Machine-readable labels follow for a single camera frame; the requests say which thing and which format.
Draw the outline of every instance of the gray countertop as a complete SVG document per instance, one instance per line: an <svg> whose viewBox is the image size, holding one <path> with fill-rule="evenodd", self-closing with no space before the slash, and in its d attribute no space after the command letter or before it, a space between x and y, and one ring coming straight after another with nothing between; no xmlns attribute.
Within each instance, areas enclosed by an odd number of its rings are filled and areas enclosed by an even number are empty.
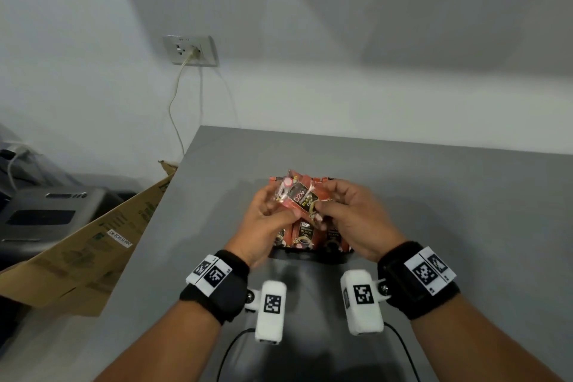
<svg viewBox="0 0 573 382"><path fill-rule="evenodd" d="M254 192L288 168L370 187L412 240L431 246L457 273L463 293L565 379L573 378L573 156L202 126L77 360L94 378L177 299L184 279L233 235ZM375 265L354 255L341 266L269 259L249 278L287 284L279 346L243 338L221 379L413 381L389 330L348 333L340 298L344 270ZM408 321L382 304L423 382L435 375ZM202 380L213 380L233 336L226 324Z"/></svg>

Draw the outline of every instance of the electrical outlet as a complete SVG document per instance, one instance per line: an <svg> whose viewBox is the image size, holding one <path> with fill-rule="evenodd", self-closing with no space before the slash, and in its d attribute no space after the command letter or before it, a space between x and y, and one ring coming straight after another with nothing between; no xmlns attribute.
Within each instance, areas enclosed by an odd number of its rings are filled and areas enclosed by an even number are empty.
<svg viewBox="0 0 573 382"><path fill-rule="evenodd" d="M210 36L186 37L179 35L167 35L163 37L163 45L167 51L169 60L174 64L181 65L196 47L201 52L201 58L191 59L187 65L201 67L217 67L217 52L215 41Z"/></svg>

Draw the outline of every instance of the cardboard box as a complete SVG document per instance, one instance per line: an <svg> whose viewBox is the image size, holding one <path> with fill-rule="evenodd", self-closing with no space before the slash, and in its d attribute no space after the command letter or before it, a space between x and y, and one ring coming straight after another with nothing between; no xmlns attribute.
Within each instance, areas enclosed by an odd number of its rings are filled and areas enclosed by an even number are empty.
<svg viewBox="0 0 573 382"><path fill-rule="evenodd" d="M0 295L33 307L98 316L167 190L168 176L32 259L0 272Z"/></svg>

